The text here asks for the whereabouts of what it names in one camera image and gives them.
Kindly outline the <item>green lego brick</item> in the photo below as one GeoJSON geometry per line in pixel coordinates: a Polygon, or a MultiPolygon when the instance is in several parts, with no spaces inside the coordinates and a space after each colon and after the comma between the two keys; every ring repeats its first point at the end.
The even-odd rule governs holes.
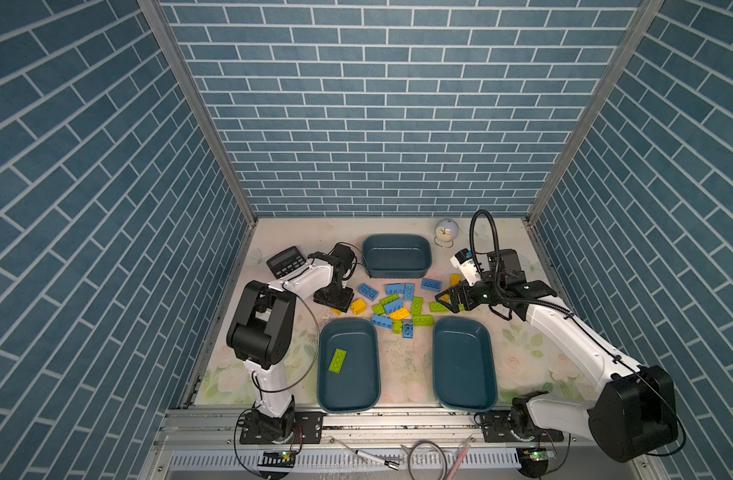
{"type": "Polygon", "coordinates": [[[391,302],[394,302],[394,301],[400,300],[400,299],[401,298],[400,298],[400,295],[399,294],[392,294],[390,296],[387,296],[386,298],[382,298],[382,300],[380,300],[379,304],[384,306],[386,304],[390,304],[391,302]]]}

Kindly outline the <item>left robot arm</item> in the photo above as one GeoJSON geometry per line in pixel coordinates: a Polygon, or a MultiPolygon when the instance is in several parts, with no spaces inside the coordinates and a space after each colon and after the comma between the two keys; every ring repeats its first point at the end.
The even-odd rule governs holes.
{"type": "Polygon", "coordinates": [[[282,442],[294,433],[294,396],[286,384],[282,359],[292,343],[296,302],[314,302],[344,312],[354,300],[346,281],[356,271],[356,254],[343,243],[330,252],[302,256],[292,246],[268,259],[276,280],[246,284],[226,345],[244,362],[260,400],[246,418],[254,422],[263,440],[282,442]]]}

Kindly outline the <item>blue lego brick long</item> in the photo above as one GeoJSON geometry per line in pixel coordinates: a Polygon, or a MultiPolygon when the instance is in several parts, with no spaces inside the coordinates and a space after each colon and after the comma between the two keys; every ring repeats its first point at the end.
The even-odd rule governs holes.
{"type": "Polygon", "coordinates": [[[394,283],[394,284],[386,284],[385,286],[385,293],[387,296],[392,295],[399,295],[402,296],[405,291],[405,284],[403,283],[394,283]]]}

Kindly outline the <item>yellow small lego brick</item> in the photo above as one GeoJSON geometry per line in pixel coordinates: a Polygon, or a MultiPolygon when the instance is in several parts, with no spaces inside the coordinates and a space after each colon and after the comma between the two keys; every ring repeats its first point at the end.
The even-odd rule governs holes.
{"type": "Polygon", "coordinates": [[[392,311],[388,316],[397,321],[403,321],[406,318],[410,318],[411,312],[406,308],[402,307],[398,310],[392,311]]]}

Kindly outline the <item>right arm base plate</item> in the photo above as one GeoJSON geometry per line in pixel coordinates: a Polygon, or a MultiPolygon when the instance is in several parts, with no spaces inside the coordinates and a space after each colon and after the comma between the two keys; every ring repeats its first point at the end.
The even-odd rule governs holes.
{"type": "Polygon", "coordinates": [[[564,440],[562,432],[539,429],[523,414],[513,413],[511,409],[478,412],[473,416],[473,421],[481,429],[486,443],[546,441],[550,444],[564,440]]]}

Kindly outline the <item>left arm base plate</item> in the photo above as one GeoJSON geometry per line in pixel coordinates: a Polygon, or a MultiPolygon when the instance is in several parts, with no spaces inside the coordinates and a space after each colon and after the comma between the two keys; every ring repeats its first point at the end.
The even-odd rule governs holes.
{"type": "Polygon", "coordinates": [[[250,410],[238,426],[238,442],[242,445],[320,444],[324,414],[296,412],[294,416],[268,417],[250,410]]]}

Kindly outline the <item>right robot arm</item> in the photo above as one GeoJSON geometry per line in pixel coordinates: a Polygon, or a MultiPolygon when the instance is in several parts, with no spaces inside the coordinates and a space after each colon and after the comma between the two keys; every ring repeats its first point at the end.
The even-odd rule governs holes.
{"type": "Polygon", "coordinates": [[[450,259],[460,282],[436,300],[453,313],[485,306],[497,317],[519,319],[543,334],[592,383],[594,402],[560,399],[544,390],[511,402],[509,427],[518,438],[530,439],[556,430],[591,439],[610,459],[624,463],[642,455],[663,457],[662,447],[684,450],[688,436],[680,420],[671,376],[659,366],[646,366],[624,354],[593,331],[543,281],[528,282],[517,253],[502,249],[492,215],[480,209],[472,224],[485,218],[492,239],[486,260],[474,244],[450,259]]]}

